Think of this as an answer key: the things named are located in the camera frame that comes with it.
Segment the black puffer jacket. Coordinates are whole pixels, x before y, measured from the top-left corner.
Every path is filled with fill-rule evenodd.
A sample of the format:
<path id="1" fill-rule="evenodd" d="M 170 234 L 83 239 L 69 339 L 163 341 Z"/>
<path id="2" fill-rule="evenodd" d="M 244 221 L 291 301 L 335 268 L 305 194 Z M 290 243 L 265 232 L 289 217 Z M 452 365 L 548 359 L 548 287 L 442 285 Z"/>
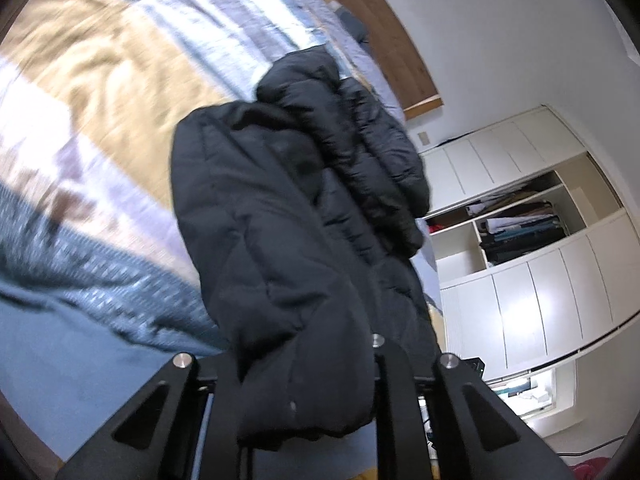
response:
<path id="1" fill-rule="evenodd" d="M 238 362 L 243 443 L 365 425 L 374 335 L 436 358 L 411 262 L 430 208 L 422 160 L 326 48 L 277 60 L 253 101 L 181 119 L 170 180 L 204 306 Z"/>

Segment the hanging clothes in wardrobe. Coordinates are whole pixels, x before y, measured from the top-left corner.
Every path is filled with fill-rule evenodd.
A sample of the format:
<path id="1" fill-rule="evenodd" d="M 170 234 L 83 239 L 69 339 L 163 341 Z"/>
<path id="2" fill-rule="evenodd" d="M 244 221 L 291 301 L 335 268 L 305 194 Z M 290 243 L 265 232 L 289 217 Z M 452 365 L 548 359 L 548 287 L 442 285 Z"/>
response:
<path id="1" fill-rule="evenodd" d="M 548 200 L 510 207 L 472 221 L 478 244 L 490 266 L 526 256 L 568 237 L 570 231 Z"/>

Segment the white wardrobe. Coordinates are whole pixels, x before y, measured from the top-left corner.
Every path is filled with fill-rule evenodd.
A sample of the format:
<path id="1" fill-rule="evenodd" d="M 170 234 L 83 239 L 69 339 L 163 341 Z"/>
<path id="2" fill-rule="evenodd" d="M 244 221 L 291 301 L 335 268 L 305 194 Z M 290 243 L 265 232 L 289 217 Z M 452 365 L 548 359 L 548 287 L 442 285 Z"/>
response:
<path id="1" fill-rule="evenodd" d="M 423 155 L 444 346 L 526 418 L 639 314 L 639 232 L 597 159 L 541 106 Z"/>

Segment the striped bed duvet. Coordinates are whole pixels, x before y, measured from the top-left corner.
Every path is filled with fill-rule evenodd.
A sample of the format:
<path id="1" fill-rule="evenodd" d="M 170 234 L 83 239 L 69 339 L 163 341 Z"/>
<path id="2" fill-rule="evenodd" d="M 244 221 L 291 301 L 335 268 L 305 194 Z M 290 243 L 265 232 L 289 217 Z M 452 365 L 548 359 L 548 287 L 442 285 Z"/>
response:
<path id="1" fill-rule="evenodd" d="M 1 44 L 1 413 L 56 460 L 169 352 L 220 348 L 172 212 L 172 134 L 316 44 L 404 120 L 323 0 L 29 0 L 18 14 Z"/>

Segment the striped pillow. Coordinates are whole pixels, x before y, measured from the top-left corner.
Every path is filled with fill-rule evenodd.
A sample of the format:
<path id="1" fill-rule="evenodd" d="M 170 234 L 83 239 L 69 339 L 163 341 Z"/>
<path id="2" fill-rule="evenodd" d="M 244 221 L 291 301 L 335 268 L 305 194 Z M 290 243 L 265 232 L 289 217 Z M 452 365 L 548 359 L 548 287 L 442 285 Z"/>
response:
<path id="1" fill-rule="evenodd" d="M 334 13 L 341 21 L 343 28 L 352 36 L 358 46 L 368 55 L 372 54 L 369 32 L 365 24 L 344 6 L 339 6 Z"/>

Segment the wooden headboard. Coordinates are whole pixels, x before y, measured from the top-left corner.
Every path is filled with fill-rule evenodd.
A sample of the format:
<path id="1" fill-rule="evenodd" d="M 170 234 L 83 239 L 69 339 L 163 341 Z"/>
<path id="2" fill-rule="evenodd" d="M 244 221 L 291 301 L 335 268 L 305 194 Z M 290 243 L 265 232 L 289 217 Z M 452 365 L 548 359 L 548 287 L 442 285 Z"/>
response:
<path id="1" fill-rule="evenodd" d="M 408 119 L 444 105 L 416 46 L 386 0 L 335 1 L 367 27 L 373 58 Z"/>

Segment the beige wall socket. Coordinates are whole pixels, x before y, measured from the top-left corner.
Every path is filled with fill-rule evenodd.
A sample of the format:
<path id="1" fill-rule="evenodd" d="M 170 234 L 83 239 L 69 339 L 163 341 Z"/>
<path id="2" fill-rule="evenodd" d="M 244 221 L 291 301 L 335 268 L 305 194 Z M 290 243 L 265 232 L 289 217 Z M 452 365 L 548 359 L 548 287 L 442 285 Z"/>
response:
<path id="1" fill-rule="evenodd" d="M 418 138 L 422 145 L 427 146 L 431 144 L 431 140 L 428 137 L 428 134 L 425 131 L 418 132 Z"/>

